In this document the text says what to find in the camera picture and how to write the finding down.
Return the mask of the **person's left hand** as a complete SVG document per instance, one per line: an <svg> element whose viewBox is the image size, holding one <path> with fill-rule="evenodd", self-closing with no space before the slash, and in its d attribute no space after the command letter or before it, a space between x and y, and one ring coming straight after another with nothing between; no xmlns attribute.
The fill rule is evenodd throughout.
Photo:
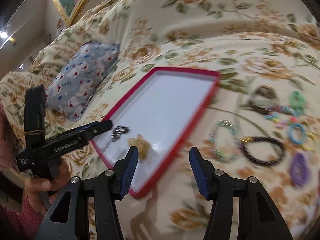
<svg viewBox="0 0 320 240"><path fill-rule="evenodd" d="M30 177L25 180L25 191L28 196L28 201L31 207L40 215L44 216L47 212L40 192L56 191L55 194L49 197L49 202L52 204L57 198L60 190L68 183L71 173L68 164L61 159L58 166L59 174L53 179L48 180L40 177Z"/></svg>

